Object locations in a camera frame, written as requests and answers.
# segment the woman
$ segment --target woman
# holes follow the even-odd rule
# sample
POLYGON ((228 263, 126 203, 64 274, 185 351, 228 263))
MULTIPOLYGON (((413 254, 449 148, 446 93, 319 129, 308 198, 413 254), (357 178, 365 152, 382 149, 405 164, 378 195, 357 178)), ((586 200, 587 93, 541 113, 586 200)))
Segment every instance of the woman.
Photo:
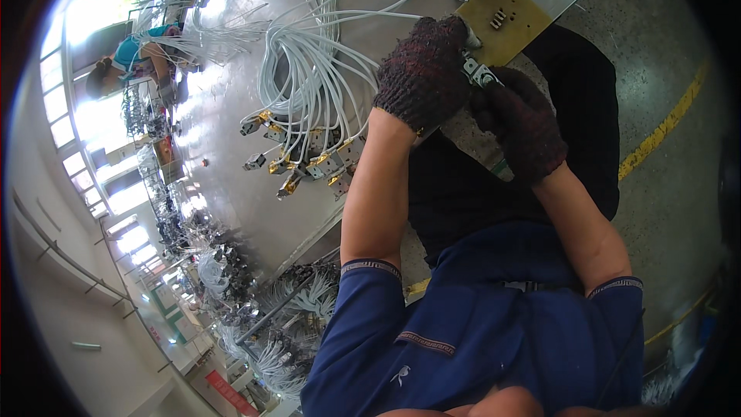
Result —
MULTIPOLYGON (((146 32, 153 37, 179 36, 181 33, 178 23, 159 26, 146 32)), ((157 42, 142 45, 136 34, 132 34, 118 44, 113 55, 96 63, 95 69, 88 75, 85 88, 90 97, 98 99, 123 88, 128 80, 151 76, 157 81, 162 104, 169 108, 175 103, 175 91, 172 87, 175 65, 171 56, 176 54, 176 49, 161 46, 157 42)))

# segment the worker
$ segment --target worker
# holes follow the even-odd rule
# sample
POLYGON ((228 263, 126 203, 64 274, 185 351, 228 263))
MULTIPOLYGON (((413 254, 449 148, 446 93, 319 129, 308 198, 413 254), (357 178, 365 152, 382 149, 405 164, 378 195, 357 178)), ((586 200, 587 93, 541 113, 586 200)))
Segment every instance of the worker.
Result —
POLYGON ((640 404, 643 284, 610 224, 618 203, 615 70, 551 25, 523 73, 473 90, 465 23, 421 18, 378 71, 342 219, 337 305, 301 392, 308 417, 577 416, 640 404), (440 131, 470 106, 514 174, 440 131), (404 305, 409 221, 432 271, 404 305))
MULTIPOLYGON (((153 37, 179 36, 177 23, 158 26, 146 31, 153 37)), ((142 45, 141 37, 132 34, 120 44, 116 51, 96 63, 88 74, 85 89, 88 96, 97 100, 124 87, 129 80, 152 77, 157 82, 162 104, 172 107, 175 103, 173 74, 175 66, 171 59, 177 51, 170 46, 157 42, 146 42, 142 45)))

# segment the dark hair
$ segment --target dark hair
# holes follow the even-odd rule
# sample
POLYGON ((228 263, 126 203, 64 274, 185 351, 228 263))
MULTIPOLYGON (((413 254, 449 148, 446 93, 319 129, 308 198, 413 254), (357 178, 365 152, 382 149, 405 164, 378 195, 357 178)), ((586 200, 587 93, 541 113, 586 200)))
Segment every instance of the dark hair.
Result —
POLYGON ((85 90, 90 98, 97 100, 103 96, 103 78, 105 78, 111 63, 110 58, 103 58, 95 64, 95 69, 88 74, 88 79, 85 81, 85 90))

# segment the factory workstation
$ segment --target factory workstation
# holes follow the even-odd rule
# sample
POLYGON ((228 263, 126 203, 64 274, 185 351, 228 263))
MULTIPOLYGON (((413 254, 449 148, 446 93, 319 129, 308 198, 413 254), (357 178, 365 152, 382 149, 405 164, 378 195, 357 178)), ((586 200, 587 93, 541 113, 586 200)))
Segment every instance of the factory workstation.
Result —
POLYGON ((689 0, 53 0, 38 33, 4 217, 79 415, 688 405, 739 234, 689 0))

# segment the dark red knit glove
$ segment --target dark red knit glove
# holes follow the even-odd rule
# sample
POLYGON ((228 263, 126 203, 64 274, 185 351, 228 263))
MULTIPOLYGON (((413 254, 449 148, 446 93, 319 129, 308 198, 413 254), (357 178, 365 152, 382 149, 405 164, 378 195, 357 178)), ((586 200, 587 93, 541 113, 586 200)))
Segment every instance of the dark red knit glove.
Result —
POLYGON ((417 21, 378 70, 374 107, 398 117, 417 134, 452 117, 470 97, 462 72, 467 37, 459 17, 417 21))
POLYGON ((475 91, 470 110, 479 129, 496 135, 515 179, 527 185, 551 174, 568 153, 548 99, 520 71, 490 68, 504 87, 475 91))

